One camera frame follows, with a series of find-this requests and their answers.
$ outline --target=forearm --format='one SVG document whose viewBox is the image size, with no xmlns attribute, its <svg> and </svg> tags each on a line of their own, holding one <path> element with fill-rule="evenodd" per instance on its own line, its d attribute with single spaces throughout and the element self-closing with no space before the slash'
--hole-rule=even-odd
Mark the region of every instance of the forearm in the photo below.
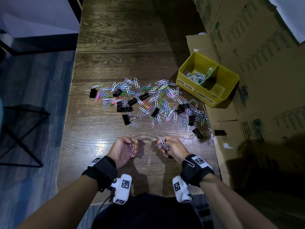
<svg viewBox="0 0 305 229">
<path fill-rule="evenodd" d="M 83 175 L 46 202 L 17 229 L 76 228 L 97 191 L 97 181 Z"/>
<path fill-rule="evenodd" d="M 227 229 L 277 228 L 258 210 L 213 174 L 206 175 L 200 187 Z"/>
</svg>

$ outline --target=yellow container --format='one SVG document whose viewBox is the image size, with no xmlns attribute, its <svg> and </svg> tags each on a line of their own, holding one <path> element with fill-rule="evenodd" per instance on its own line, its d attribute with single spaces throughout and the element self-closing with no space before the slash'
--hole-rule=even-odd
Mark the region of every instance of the yellow container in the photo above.
<svg viewBox="0 0 305 229">
<path fill-rule="evenodd" d="M 185 70 L 207 74 L 210 68 L 213 69 L 213 72 L 201 85 L 182 74 Z M 176 83 L 179 87 L 213 108 L 227 99 L 238 81 L 239 76 L 234 72 L 208 57 L 194 52 L 179 68 Z"/>
</svg>

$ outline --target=wristband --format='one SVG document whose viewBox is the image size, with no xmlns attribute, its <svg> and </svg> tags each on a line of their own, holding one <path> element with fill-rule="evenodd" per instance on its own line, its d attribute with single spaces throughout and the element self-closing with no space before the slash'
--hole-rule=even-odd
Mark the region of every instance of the wristband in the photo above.
<svg viewBox="0 0 305 229">
<path fill-rule="evenodd" d="M 187 185 L 200 187 L 199 183 L 208 173 L 214 174 L 212 167 L 199 156 L 190 154 L 182 162 L 180 176 Z"/>
<path fill-rule="evenodd" d="M 98 188 L 103 192 L 109 188 L 113 181 L 117 178 L 118 173 L 114 160 L 108 156 L 94 159 L 87 169 L 82 173 L 97 180 Z"/>
</svg>

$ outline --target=wood grain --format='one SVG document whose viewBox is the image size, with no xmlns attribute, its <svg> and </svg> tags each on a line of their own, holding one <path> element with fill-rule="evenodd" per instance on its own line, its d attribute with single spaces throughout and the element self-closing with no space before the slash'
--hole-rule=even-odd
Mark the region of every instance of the wood grain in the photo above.
<svg viewBox="0 0 305 229">
<path fill-rule="evenodd" d="M 181 11 L 189 11 L 181 18 Z M 141 86 L 161 79 L 176 80 L 177 70 L 189 56 L 185 36 L 204 31 L 198 13 L 191 0 L 85 0 L 74 74 L 57 177 L 58 190 L 75 181 L 89 162 L 106 155 L 113 142 L 120 136 L 129 135 L 141 140 L 141 158 L 130 160 L 119 170 L 133 178 L 133 195 L 153 193 L 174 196 L 172 179 L 181 172 L 175 161 L 164 158 L 155 146 L 159 137 L 177 136 L 185 147 L 200 155 L 212 165 L 219 175 L 214 145 L 211 144 L 207 124 L 199 129 L 204 138 L 190 139 L 191 130 L 180 128 L 180 119 L 174 123 L 162 120 L 152 128 L 148 116 L 134 122 L 140 127 L 124 125 L 122 114 L 114 106 L 103 111 L 102 101 L 95 102 L 82 91 L 91 86 L 121 82 L 125 78 L 139 79 Z M 190 94 L 182 90 L 179 97 L 190 100 Z M 170 99 L 171 106 L 177 106 Z M 134 106 L 137 113 L 139 105 Z M 147 166 L 148 157 L 151 164 Z M 194 194 L 201 193 L 192 188 Z M 109 192 L 98 193 L 93 204 L 101 203 Z"/>
</svg>

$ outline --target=person's left hand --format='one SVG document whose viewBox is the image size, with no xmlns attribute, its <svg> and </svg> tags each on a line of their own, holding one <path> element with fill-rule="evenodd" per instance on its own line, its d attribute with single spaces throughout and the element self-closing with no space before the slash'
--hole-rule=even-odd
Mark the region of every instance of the person's left hand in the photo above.
<svg viewBox="0 0 305 229">
<path fill-rule="evenodd" d="M 135 146 L 133 153 L 129 156 L 129 144 L 132 141 L 135 143 Z M 138 155 L 137 153 L 138 140 L 131 137 L 123 136 L 116 139 L 116 141 L 111 146 L 107 156 L 111 157 L 115 161 L 116 168 L 119 169 L 123 165 L 125 165 L 130 158 L 136 158 Z"/>
</svg>

